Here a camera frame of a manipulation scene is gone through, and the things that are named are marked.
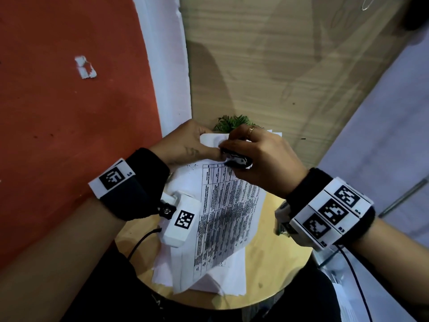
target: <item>beige floor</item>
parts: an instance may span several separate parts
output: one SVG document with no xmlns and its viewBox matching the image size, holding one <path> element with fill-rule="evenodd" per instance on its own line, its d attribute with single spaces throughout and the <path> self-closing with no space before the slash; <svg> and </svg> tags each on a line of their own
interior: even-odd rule
<svg viewBox="0 0 429 322">
<path fill-rule="evenodd" d="M 405 0 L 362 2 L 181 0 L 193 117 L 245 114 L 317 165 L 408 37 Z"/>
</svg>

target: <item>black wristband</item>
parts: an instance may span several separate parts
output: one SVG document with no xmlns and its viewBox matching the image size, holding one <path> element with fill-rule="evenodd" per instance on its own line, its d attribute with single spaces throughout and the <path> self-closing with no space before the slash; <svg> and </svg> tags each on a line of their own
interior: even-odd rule
<svg viewBox="0 0 429 322">
<path fill-rule="evenodd" d="M 100 197 L 116 217 L 129 221 L 157 214 L 169 168 L 152 151 L 140 148 L 126 163 L 135 175 Z"/>
<path fill-rule="evenodd" d="M 311 168 L 301 183 L 286 197 L 290 205 L 290 218 L 295 217 L 307 204 L 310 203 L 333 178 L 319 168 Z M 375 210 L 371 206 L 365 215 L 351 229 L 339 238 L 334 244 L 346 245 L 361 238 L 371 227 L 375 218 Z"/>
</svg>

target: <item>person's right hand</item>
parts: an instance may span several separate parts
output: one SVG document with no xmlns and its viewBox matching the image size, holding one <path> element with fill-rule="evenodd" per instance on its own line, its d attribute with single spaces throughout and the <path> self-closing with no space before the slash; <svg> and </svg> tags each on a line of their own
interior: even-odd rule
<svg viewBox="0 0 429 322">
<path fill-rule="evenodd" d="M 307 175 L 308 170 L 281 136 L 259 127 L 253 130 L 250 128 L 252 126 L 247 124 L 240 125 L 219 147 L 252 158 L 251 168 L 233 169 L 238 178 L 285 199 Z"/>
</svg>

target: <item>green plant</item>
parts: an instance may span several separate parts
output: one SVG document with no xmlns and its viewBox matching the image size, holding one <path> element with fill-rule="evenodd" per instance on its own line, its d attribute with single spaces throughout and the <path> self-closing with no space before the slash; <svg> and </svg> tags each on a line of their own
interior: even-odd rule
<svg viewBox="0 0 429 322">
<path fill-rule="evenodd" d="M 214 131 L 220 131 L 222 133 L 229 133 L 241 124 L 255 125 L 245 115 L 240 116 L 227 116 L 224 115 L 218 119 L 217 124 L 214 127 Z"/>
</svg>

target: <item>hand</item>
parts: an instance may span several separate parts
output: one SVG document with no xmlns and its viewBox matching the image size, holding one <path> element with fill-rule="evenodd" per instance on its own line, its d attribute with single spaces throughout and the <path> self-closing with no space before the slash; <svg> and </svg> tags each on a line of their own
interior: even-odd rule
<svg viewBox="0 0 429 322">
<path fill-rule="evenodd" d="M 219 147 L 252 158 L 251 168 L 233 169 L 238 178 L 285 199 L 307 175 L 308 170 L 281 136 L 259 127 L 253 130 L 250 128 L 252 126 L 247 124 L 240 125 Z"/>
<path fill-rule="evenodd" d="M 170 170 L 203 159 L 225 161 L 219 148 L 211 148 L 200 143 L 200 135 L 213 133 L 210 129 L 188 120 L 166 135 L 156 145 L 149 148 Z"/>
</svg>

